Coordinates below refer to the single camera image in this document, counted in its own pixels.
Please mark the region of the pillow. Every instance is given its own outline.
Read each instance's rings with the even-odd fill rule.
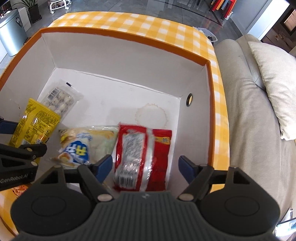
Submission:
[[[248,42],[268,98],[279,120],[281,139],[296,139],[296,59],[266,43]]]

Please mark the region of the plastic packaging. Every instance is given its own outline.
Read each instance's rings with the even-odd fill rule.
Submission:
[[[193,27],[193,28],[202,32],[212,43],[218,41],[217,37],[211,31],[207,30],[206,28],[197,28],[197,27]]]
[[[59,122],[59,115],[30,98],[9,145],[19,147],[23,144],[45,143]]]
[[[82,94],[78,93],[69,83],[59,81],[42,99],[41,103],[61,116],[61,120],[69,113]]]
[[[116,146],[115,189],[163,191],[171,130],[120,125]]]
[[[96,163],[112,154],[118,134],[117,126],[93,126],[60,132],[62,149],[55,160],[69,167]]]

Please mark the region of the white stool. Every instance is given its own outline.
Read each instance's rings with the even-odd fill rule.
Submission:
[[[54,4],[54,3],[60,3],[60,2],[64,2],[64,6],[61,6],[61,7],[56,7],[56,8],[52,8],[52,5]],[[71,2],[71,0],[57,0],[57,1],[50,1],[50,6],[49,6],[49,9],[50,9],[50,13],[51,14],[54,14],[54,11],[56,10],[56,9],[59,9],[59,8],[62,8],[62,7],[64,7],[66,10],[68,10],[69,9],[69,7],[67,6],[67,5],[71,5],[72,4],[72,2]]]

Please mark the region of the white wall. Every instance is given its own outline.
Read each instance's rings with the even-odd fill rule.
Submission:
[[[272,0],[264,13],[250,28],[248,33],[261,40],[285,12],[288,6],[289,3],[287,3],[285,0]]]
[[[17,3],[17,4],[15,4],[15,5],[13,6],[13,8],[22,8],[22,7],[25,6],[24,4],[19,3],[19,2],[21,2],[21,0],[10,0],[11,6],[12,6],[13,4]],[[36,2],[37,2],[37,4],[40,6],[41,4],[47,2],[47,0],[36,0]]]
[[[288,6],[285,0],[238,0],[231,19],[242,34],[261,40]]]
[[[260,14],[264,7],[269,5],[272,0],[237,0],[231,19],[236,24],[242,34],[247,33],[248,27]]]

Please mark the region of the yellow snack package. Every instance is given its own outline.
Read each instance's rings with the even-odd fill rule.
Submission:
[[[20,145],[45,143],[60,120],[61,117],[58,114],[30,98],[9,145],[19,147]]]

